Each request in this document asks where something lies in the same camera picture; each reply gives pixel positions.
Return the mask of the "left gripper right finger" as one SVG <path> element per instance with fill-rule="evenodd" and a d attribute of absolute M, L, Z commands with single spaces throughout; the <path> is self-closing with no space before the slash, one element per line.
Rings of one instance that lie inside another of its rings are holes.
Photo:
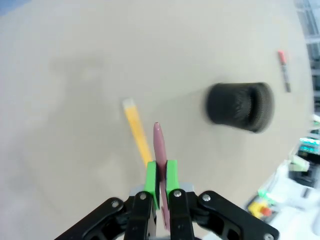
<path fill-rule="evenodd" d="M 166 163 L 166 195 L 172 240 L 196 239 L 193 223 L 221 240 L 277 240 L 280 237 L 277 229 L 212 190 L 196 195 L 182 189 L 176 160 Z"/>

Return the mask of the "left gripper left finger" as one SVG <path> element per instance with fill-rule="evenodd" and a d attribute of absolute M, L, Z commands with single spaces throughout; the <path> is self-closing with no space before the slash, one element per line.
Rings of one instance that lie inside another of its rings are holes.
<path fill-rule="evenodd" d="M 156 234 L 160 198 L 158 166 L 147 164 L 142 190 L 126 201 L 111 197 L 57 237 L 58 240 L 147 240 Z"/>

